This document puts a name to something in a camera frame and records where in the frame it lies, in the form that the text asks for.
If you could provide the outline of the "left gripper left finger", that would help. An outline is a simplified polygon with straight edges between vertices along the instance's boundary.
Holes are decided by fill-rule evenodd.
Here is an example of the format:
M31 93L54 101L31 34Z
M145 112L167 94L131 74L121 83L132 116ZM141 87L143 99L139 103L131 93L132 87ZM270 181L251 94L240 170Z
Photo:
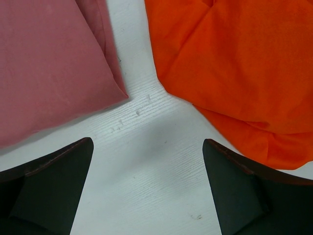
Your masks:
M0 173L2 235L68 235L94 144L83 138Z

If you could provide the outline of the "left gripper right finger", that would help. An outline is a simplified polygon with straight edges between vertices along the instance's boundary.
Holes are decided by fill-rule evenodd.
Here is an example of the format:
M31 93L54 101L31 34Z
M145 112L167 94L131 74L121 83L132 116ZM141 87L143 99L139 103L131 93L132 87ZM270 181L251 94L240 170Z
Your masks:
M223 235L311 235L313 182L206 139L203 159Z

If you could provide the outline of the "orange t shirt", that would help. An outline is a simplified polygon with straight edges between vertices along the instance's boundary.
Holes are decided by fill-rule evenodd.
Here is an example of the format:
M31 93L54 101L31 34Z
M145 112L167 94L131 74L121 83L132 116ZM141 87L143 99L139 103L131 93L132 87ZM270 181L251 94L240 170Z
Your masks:
M168 93L257 162L312 161L312 1L147 0L145 8Z

